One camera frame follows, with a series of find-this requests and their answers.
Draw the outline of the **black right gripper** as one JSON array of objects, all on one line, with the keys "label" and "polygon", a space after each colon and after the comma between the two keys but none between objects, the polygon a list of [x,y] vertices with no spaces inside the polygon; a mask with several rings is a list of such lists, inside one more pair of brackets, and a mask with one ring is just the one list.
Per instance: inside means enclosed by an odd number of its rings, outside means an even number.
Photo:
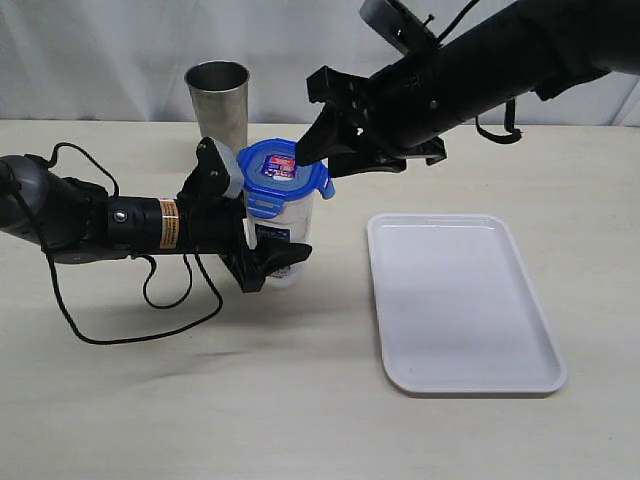
[{"label": "black right gripper", "polygon": [[446,159],[444,141],[435,136],[415,146],[401,141],[390,122],[406,115],[408,104],[428,99],[422,71],[440,54],[428,47],[405,55],[370,77],[323,66],[306,80],[309,101],[323,108],[297,142],[297,164],[327,158],[333,178],[382,172],[401,173],[408,159],[423,158],[434,165]]}]

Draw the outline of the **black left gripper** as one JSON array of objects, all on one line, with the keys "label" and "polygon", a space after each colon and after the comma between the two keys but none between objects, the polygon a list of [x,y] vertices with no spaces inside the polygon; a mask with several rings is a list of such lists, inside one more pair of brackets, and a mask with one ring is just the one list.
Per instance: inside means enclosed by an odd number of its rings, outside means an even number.
[{"label": "black left gripper", "polygon": [[196,166],[177,194],[188,252],[217,255],[244,293],[256,293],[272,274],[305,262],[312,247],[263,237],[251,250],[245,235],[242,192],[236,199],[222,196],[229,177],[213,139],[196,146]]}]

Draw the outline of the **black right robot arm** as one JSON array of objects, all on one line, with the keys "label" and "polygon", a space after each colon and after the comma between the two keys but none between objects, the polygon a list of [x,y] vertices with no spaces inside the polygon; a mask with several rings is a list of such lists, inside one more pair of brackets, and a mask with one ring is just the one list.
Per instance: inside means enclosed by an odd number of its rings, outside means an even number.
[{"label": "black right robot arm", "polygon": [[635,1],[516,1],[459,36],[433,33],[399,1],[366,1],[359,13],[401,57],[368,77],[322,67],[308,78],[322,109],[295,159],[326,161],[336,178],[399,173],[415,158],[438,163],[445,132],[498,106],[505,131],[495,142],[515,143],[519,96],[549,100],[639,70]]}]

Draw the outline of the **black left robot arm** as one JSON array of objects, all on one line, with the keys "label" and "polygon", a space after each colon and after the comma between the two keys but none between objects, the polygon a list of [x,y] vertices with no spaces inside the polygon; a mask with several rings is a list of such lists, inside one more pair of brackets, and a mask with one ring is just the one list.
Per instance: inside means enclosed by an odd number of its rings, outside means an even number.
[{"label": "black left robot arm", "polygon": [[233,151],[210,137],[197,145],[197,164],[174,198],[109,194],[97,184],[61,178],[54,159],[1,159],[1,230],[50,252],[60,264],[127,257],[216,255],[245,293],[268,275],[304,262],[305,243],[245,236],[244,175]]}]

